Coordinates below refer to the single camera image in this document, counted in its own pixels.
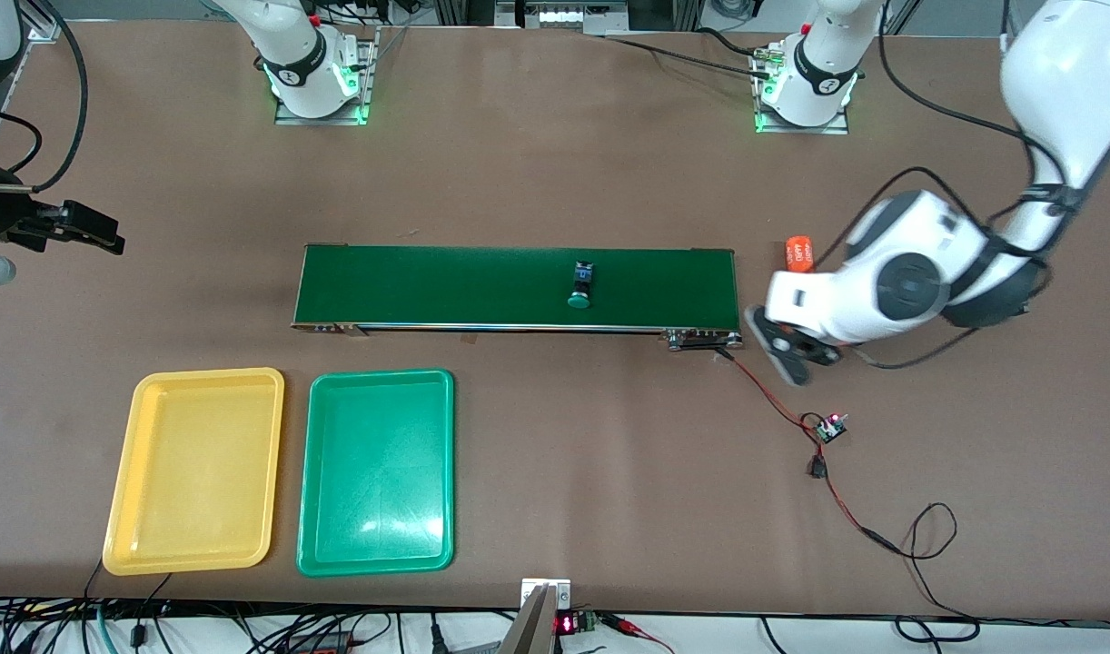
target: power cord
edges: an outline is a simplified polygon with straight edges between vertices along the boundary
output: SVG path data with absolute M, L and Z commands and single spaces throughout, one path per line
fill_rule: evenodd
M 443 630 L 437 625 L 437 613 L 430 612 L 430 636 L 434 643 L 431 654 L 451 654 L 450 646 L 446 646 L 446 638 L 443 637 Z
M 131 645 L 132 648 L 135 650 L 135 654 L 139 654 L 140 646 L 142 646 L 144 642 L 148 642 L 148 628 L 143 625 L 143 608 L 148 607 L 149 602 L 155 598 L 155 595 L 159 595 L 163 585 L 169 583 L 170 580 L 172 580 L 172 574 L 169 572 L 168 575 L 163 577 L 163 581 L 160 582 L 160 585 L 155 586 L 155 591 L 152 591 L 151 595 L 148 595 L 148 600 L 143 601 L 139 612 L 135 614 L 135 625 L 131 627 L 131 634 L 128 637 L 130 638 L 130 641 L 128 641 L 128 645 Z
M 42 149 L 42 132 L 39 128 L 34 127 L 34 123 L 31 123 L 28 120 L 22 120 L 19 117 L 8 114 L 7 112 L 0 112 L 0 119 L 22 125 L 34 137 L 34 142 L 31 144 L 31 150 L 27 152 L 27 157 L 22 158 L 20 162 L 16 162 L 14 165 L 7 169 L 10 172 L 18 172 L 19 170 L 23 170 L 29 162 L 34 161 L 39 150 Z
M 1062 169 L 1062 164 L 1057 160 L 1054 154 L 1050 150 L 1041 144 L 1039 141 L 1033 140 L 1033 138 L 1026 135 L 1026 133 L 1020 132 L 1020 130 L 1007 128 L 996 122 L 976 118 L 970 114 L 965 114 L 965 112 L 955 111 L 951 108 L 945 108 L 942 104 L 934 102 L 932 100 L 927 100 L 922 95 L 919 95 L 911 88 L 907 87 L 907 83 L 902 82 L 901 79 L 895 74 L 895 71 L 890 68 L 890 59 L 887 58 L 887 11 L 890 8 L 890 0 L 886 0 L 882 3 L 882 17 L 878 21 L 878 58 L 882 61 L 882 70 L 886 71 L 887 78 L 890 78 L 892 85 L 898 88 L 899 91 L 904 92 L 909 99 L 915 100 L 917 103 L 922 104 L 922 107 L 932 109 L 935 112 L 940 112 L 940 114 L 961 120 L 962 122 L 969 122 L 971 124 L 978 124 L 980 128 L 986 128 L 992 130 L 992 132 L 1005 133 L 1005 135 L 1017 138 L 1019 141 L 1023 141 L 1025 144 L 1036 148 L 1037 152 L 1043 154 L 1048 158 L 1048 161 L 1052 162 L 1054 169 L 1057 169 L 1058 175 L 1060 175 L 1060 183 L 1067 182 L 1068 175 Z
M 866 363 L 870 368 L 877 368 L 878 370 L 902 370 L 932 360 L 935 356 L 940 355 L 940 353 L 949 351 L 950 348 L 957 346 L 958 343 L 961 343 L 969 336 L 972 336 L 975 332 L 978 331 L 979 331 L 978 326 L 971 326 L 969 328 L 969 330 L 962 331 L 961 334 L 958 334 L 957 336 L 953 336 L 948 341 L 944 341 L 942 344 L 940 344 L 940 346 L 934 348 L 931 351 L 920 353 L 920 355 L 915 356 L 915 359 L 908 359 L 907 361 L 900 361 L 898 363 L 882 363 L 874 359 L 874 356 L 870 356 L 869 353 L 866 353 L 859 346 L 851 346 L 849 349 L 850 351 L 854 351 L 854 353 L 857 353 L 858 359 L 861 359 L 862 363 Z
M 78 39 L 74 38 L 74 33 L 70 30 L 67 21 L 63 20 L 62 14 L 58 12 L 51 3 L 50 0 L 34 0 L 41 6 L 43 11 L 50 13 L 50 18 L 58 24 L 58 29 L 61 29 L 63 33 L 67 34 L 67 44 L 70 47 L 70 52 L 74 57 L 74 69 L 78 70 L 78 120 L 74 122 L 74 133 L 70 138 L 70 147 L 67 148 L 67 157 L 63 158 L 58 170 L 53 171 L 53 174 L 46 182 L 36 183 L 32 187 L 19 187 L 14 183 L 0 183 L 0 192 L 2 193 L 39 193 L 46 191 L 49 188 L 56 185 L 62 175 L 67 173 L 70 164 L 74 161 L 74 154 L 78 153 L 78 145 L 82 141 L 82 130 L 87 128 L 87 95 L 88 95 L 88 84 L 87 84 L 87 63 L 82 61 L 82 49 L 78 46 Z
M 673 646 L 668 645 L 664 641 L 659 641 L 658 637 L 652 636 L 652 634 L 647 633 L 643 628 L 637 627 L 634 622 L 626 621 L 624 617 L 617 616 L 617 614 L 596 612 L 596 617 L 599 617 L 602 625 L 616 630 L 618 633 L 624 634 L 624 636 L 638 637 L 639 641 L 655 642 L 656 645 L 663 646 L 664 650 L 667 650 L 668 654 L 676 654 Z
M 663 48 L 656 48 L 655 46 L 647 46 L 646 42 L 627 41 L 627 40 L 625 40 L 625 38 L 608 38 L 608 37 L 599 37 L 599 38 L 602 38 L 604 41 L 622 42 L 623 44 L 630 46 L 632 48 L 638 48 L 638 49 L 642 49 L 642 50 L 647 50 L 649 52 L 654 52 L 656 54 L 663 54 L 663 56 L 666 56 L 666 58 L 679 59 L 679 61 L 683 61 L 683 62 L 696 63 L 696 66 L 698 66 L 698 67 L 708 67 L 708 68 L 716 69 L 716 70 L 735 72 L 737 74 L 746 74 L 746 76 L 749 76 L 750 78 L 769 79 L 769 73 L 767 73 L 765 71 L 755 71 L 755 70 L 749 70 L 749 69 L 741 69 L 741 68 L 737 68 L 737 67 L 726 66 L 726 63 L 709 62 L 709 61 L 706 61 L 706 59 L 690 58 L 687 54 L 682 54 L 679 52 L 673 52 L 672 50 L 664 50 Z
M 758 380 L 758 378 L 754 375 L 751 370 L 747 369 L 745 364 L 738 361 L 737 358 L 734 356 L 731 353 L 726 351 L 725 348 L 716 348 L 715 352 L 718 353 L 718 355 L 724 356 L 724 359 L 733 362 L 734 365 L 737 365 L 737 369 L 740 369 L 741 372 L 745 373 L 745 375 L 754 382 L 754 385 L 756 385 L 757 389 L 761 391 L 761 394 L 767 399 L 769 404 L 774 406 L 774 410 L 777 411 L 777 413 L 779 413 L 780 415 L 783 415 L 783 417 L 787 420 L 787 422 L 790 422 L 791 425 L 798 426 L 799 430 L 801 431 L 801 434 L 805 435 L 813 443 L 814 453 L 813 453 L 813 459 L 809 460 L 808 473 L 809 475 L 814 476 L 814 479 L 819 479 L 825 481 L 826 487 L 828 487 L 829 493 L 833 494 L 835 504 L 838 505 L 838 510 L 840 510 L 842 516 L 845 516 L 847 521 L 850 522 L 850 525 L 854 525 L 855 530 L 858 530 L 859 533 L 861 533 L 866 539 L 869 539 L 870 542 L 874 542 L 875 545 L 881 546 L 882 550 L 886 550 L 887 552 L 890 552 L 891 554 L 895 554 L 901 559 L 907 559 L 908 562 L 911 563 L 911 567 L 915 571 L 915 575 L 918 582 L 921 584 L 921 588 L 929 603 L 937 606 L 938 608 L 942 608 L 945 612 L 953 613 L 957 614 L 957 616 L 965 617 L 965 621 L 967 621 L 968 624 L 970 624 L 972 627 L 970 632 L 962 634 L 961 636 L 937 636 L 936 633 L 930 631 L 929 625 L 926 624 L 926 622 L 922 622 L 920 617 L 899 616 L 896 617 L 895 620 L 895 627 L 898 630 L 899 636 L 902 636 L 910 642 L 930 643 L 930 645 L 934 645 L 936 647 L 938 654 L 941 654 L 940 643 L 942 642 L 970 642 L 973 641 L 975 637 L 978 637 L 980 630 L 978 617 L 970 616 L 970 614 L 967 614 L 965 612 L 959 612 L 958 608 L 953 608 L 947 604 L 944 604 L 938 598 L 936 598 L 934 592 L 930 591 L 930 585 L 928 584 L 928 581 L 926 581 L 926 577 L 925 575 L 922 575 L 922 571 L 919 567 L 919 562 L 929 562 L 929 560 L 938 559 L 938 556 L 941 556 L 942 553 L 950 547 L 950 543 L 953 542 L 955 537 L 958 537 L 958 519 L 955 516 L 953 510 L 951 510 L 950 506 L 946 504 L 946 502 L 930 502 L 930 504 L 928 504 L 924 510 L 921 510 L 919 514 L 915 517 L 915 521 L 911 522 L 911 529 L 909 529 L 909 540 L 911 540 L 911 542 L 909 542 L 908 550 L 902 550 L 902 547 L 895 545 L 895 543 L 892 543 L 890 539 L 885 537 L 882 534 L 878 533 L 878 531 L 871 529 L 870 526 L 864 525 L 861 522 L 858 521 L 856 516 L 854 516 L 854 512 L 850 511 L 849 505 L 847 505 L 846 501 L 842 500 L 841 493 L 838 492 L 838 489 L 833 483 L 833 477 L 829 475 L 829 466 L 828 463 L 826 462 L 826 456 L 825 456 L 825 442 L 823 442 L 821 437 L 817 434 L 816 427 L 809 425 L 809 423 L 806 422 L 806 420 L 808 420 L 809 417 L 816 417 L 817 421 L 820 422 L 821 421 L 820 415 L 813 412 L 806 412 L 798 415 L 797 413 L 788 410 L 788 406 L 785 406 L 783 402 L 780 402 L 779 399 L 776 398 L 775 394 L 771 393 L 771 391 L 767 389 L 766 385 L 763 384 L 761 380 Z M 945 540 L 942 545 L 936 547 L 934 552 L 919 553 L 918 552 L 919 526 L 921 525 L 922 519 L 929 516 L 929 514 L 936 512 L 936 510 L 945 512 L 947 516 L 950 519 L 950 524 L 951 524 L 950 535 Z M 915 634 L 907 633 L 907 631 L 905 631 L 905 628 L 902 627 L 904 622 L 915 622 L 915 624 L 922 630 L 926 636 L 915 636 Z M 764 627 L 766 627 L 767 636 L 770 636 L 770 643 L 775 646 L 775 648 L 777 648 L 777 651 L 779 651 L 779 653 L 784 654 L 784 650 L 780 648 L 780 646 L 776 642 L 776 638 L 773 637 L 771 630 L 769 628 L 769 622 L 763 618 L 763 624 Z
M 735 42 L 729 41 L 728 38 L 725 38 L 724 33 L 717 32 L 717 30 L 713 29 L 712 27 L 697 28 L 696 32 L 697 33 L 707 33 L 707 34 L 709 34 L 709 37 L 716 38 L 717 41 L 720 41 L 722 46 L 724 46 L 725 48 L 728 48 L 729 50 L 733 50 L 737 54 L 745 54 L 746 58 L 750 58 L 755 53 L 756 50 L 764 50 L 764 47 L 761 47 L 761 48 L 741 48 L 740 46 L 735 44 Z
M 773 634 L 773 628 L 769 626 L 769 620 L 765 616 L 761 616 L 761 626 L 766 627 L 766 636 L 769 637 L 769 643 L 777 651 L 777 654 L 788 654 L 785 652 L 784 646 L 780 646 L 780 643 L 777 642 L 777 637 Z

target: table surface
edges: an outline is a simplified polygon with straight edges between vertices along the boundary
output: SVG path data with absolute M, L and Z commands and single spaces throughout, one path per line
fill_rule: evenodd
M 128 251 L 0 245 L 19 265 L 0 289 L 0 593 L 81 592 L 141 378 L 269 365 L 287 381 L 272 551 L 176 575 L 164 596 L 509 606 L 523 576 L 568 576 L 575 602 L 617 610 L 937 613 L 805 475 L 801 434 L 710 352 L 649 336 L 344 339 L 289 322 L 306 242 L 733 248 L 750 305 L 779 241 L 827 243 L 907 165 L 934 167 L 983 215 L 1007 204 L 1026 182 L 1017 143 L 911 103 L 874 52 L 845 138 L 758 135 L 745 78 L 557 30 L 413 29 L 382 62 L 367 128 L 274 128 L 235 24 L 77 33 L 90 118 L 42 197 L 114 215 Z M 709 38 L 653 40 L 737 63 Z M 925 94 L 1008 120 L 995 42 L 888 46 Z M 10 104 L 48 137 L 28 181 L 61 160 L 77 91 L 65 44 L 36 47 Z M 27 145 L 4 128 L 0 162 Z M 827 455 L 862 524 L 898 540 L 948 502 L 958 539 L 922 567 L 938 598 L 973 614 L 1110 617 L 1110 169 L 1052 263 L 1031 315 L 906 372 L 850 356 L 791 389 L 757 348 L 739 355 L 793 410 L 850 414 Z M 870 349 L 900 360 L 952 333 L 936 322 Z M 303 578 L 310 382 L 418 366 L 456 380 L 454 563 Z M 931 521 L 928 540 L 946 526 Z M 103 574 L 93 592 L 159 581 Z

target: orange cylinder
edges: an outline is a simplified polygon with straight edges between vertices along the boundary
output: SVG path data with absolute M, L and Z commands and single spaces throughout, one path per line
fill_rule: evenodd
M 789 237 L 785 241 L 785 269 L 789 272 L 813 272 L 813 240 Z

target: robotic arm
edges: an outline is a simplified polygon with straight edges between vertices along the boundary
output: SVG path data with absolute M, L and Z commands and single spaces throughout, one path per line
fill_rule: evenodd
M 800 128 L 833 120 L 858 81 L 858 64 L 878 33 L 884 1 L 817 0 L 808 30 L 770 46 L 783 53 L 783 62 L 766 63 L 773 77 L 761 102 Z
M 837 346 L 900 334 L 942 314 L 987 328 L 1028 310 L 1038 274 L 1110 154 L 1110 0 L 1049 0 L 1002 61 L 1008 111 L 1032 139 L 1032 185 L 1002 234 L 928 191 L 875 204 L 836 272 L 774 274 L 750 328 L 779 372 Z
M 272 92 L 301 118 L 323 118 L 356 97 L 357 38 L 314 27 L 301 0 L 214 0 L 261 53 Z
M 73 41 L 70 30 L 56 9 L 42 0 L 46 9 L 56 17 L 58 24 L 63 27 L 67 41 L 72 46 L 77 60 L 81 62 L 78 43 Z M 0 0 L 0 82 L 6 80 L 18 66 L 22 54 L 22 24 L 19 18 L 17 0 Z M 85 85 L 85 73 L 82 83 Z M 85 91 L 79 111 L 85 112 Z M 48 189 L 65 171 L 70 164 L 72 152 L 67 154 L 63 165 L 58 172 L 39 187 L 23 185 L 14 172 L 24 165 L 23 162 L 10 169 L 0 168 L 0 241 L 16 243 L 21 248 L 43 252 L 48 240 L 78 241 L 93 244 L 111 253 L 122 253 L 123 239 L 119 237 L 119 224 L 101 212 L 92 210 L 72 200 L 67 200 L 61 207 L 53 207 L 31 199 L 31 193 Z M 14 265 L 7 258 L 0 256 L 0 285 L 14 278 Z

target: small black component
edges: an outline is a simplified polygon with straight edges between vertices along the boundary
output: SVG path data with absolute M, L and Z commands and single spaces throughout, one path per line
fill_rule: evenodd
M 753 309 L 749 326 L 758 341 L 761 341 L 761 346 L 766 348 L 777 370 L 785 376 L 785 381 L 795 386 L 804 386 L 809 382 L 806 361 L 818 365 L 833 365 L 842 359 L 840 349 L 821 343 L 791 328 L 770 322 L 766 319 L 764 306 Z
M 431 654 L 451 654 L 450 646 L 446 646 L 446 638 L 443 637 L 443 630 L 438 627 L 437 622 L 434 622 L 430 626 L 430 636 L 434 641 L 434 648 L 431 650 Z
M 595 264 L 587 261 L 575 262 L 575 286 L 572 289 L 572 296 L 567 299 L 567 304 L 573 309 L 587 309 L 592 306 L 592 279 L 595 276 Z
M 0 169 L 0 183 L 19 183 L 19 179 Z M 0 241 L 44 252 L 48 239 L 87 243 L 114 255 L 122 255 L 123 250 L 119 223 L 87 204 L 67 200 L 57 208 L 27 193 L 0 192 Z
M 340 631 L 290 636 L 284 648 L 286 654 L 347 654 L 347 650 L 349 634 Z
M 41 631 L 34 630 L 28 633 L 27 637 L 23 637 L 22 642 L 18 643 L 18 646 L 13 650 L 13 654 L 31 654 L 34 652 L 34 643 L 38 641 Z
M 144 625 L 137 624 L 131 627 L 131 636 L 128 638 L 128 645 L 130 646 L 141 646 L 144 642 L 148 642 L 148 628 Z
M 829 475 L 829 471 L 826 469 L 826 457 L 820 454 L 814 454 L 813 459 L 809 460 L 808 473 L 814 480 L 825 480 Z

